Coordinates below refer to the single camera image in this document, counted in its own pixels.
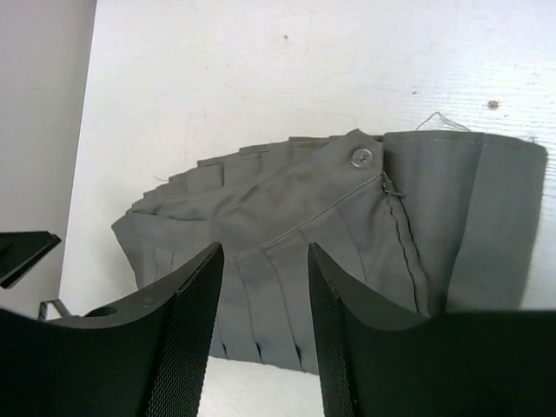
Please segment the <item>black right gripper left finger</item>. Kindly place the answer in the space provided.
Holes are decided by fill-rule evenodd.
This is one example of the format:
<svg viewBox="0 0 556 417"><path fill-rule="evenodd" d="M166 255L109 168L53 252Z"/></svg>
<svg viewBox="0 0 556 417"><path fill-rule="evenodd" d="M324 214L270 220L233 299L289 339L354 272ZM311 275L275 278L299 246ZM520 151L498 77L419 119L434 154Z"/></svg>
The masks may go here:
<svg viewBox="0 0 556 417"><path fill-rule="evenodd" d="M212 243L83 316L38 321L3 310L2 415L197 415L223 263Z"/></svg>

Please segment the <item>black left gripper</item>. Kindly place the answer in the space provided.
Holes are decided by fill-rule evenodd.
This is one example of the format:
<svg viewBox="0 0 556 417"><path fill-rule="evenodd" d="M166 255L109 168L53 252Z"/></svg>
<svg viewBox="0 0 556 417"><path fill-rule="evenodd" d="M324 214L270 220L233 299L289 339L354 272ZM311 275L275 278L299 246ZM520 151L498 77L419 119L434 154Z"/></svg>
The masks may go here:
<svg viewBox="0 0 556 417"><path fill-rule="evenodd" d="M61 239L48 231L1 233L1 288L14 287L39 263ZM41 301L39 321L52 321L72 316L60 299Z"/></svg>

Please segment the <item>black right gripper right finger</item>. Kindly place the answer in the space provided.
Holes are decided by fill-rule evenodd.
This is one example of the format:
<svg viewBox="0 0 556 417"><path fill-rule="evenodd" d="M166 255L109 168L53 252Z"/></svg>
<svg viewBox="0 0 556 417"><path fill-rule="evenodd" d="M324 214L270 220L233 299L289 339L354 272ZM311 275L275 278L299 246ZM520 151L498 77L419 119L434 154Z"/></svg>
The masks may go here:
<svg viewBox="0 0 556 417"><path fill-rule="evenodd" d="M408 311L308 249L327 416L552 416L555 314Z"/></svg>

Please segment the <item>grey pleated skirt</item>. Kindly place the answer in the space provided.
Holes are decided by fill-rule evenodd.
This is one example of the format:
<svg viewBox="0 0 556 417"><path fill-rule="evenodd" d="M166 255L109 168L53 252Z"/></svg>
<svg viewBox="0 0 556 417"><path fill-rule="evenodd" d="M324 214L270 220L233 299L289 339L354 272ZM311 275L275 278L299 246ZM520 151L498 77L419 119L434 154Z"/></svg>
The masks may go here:
<svg viewBox="0 0 556 417"><path fill-rule="evenodd" d="M210 353L313 374L310 244L423 315L516 309L546 162L537 143L470 131L292 137L199 161L112 229L139 287L219 242Z"/></svg>

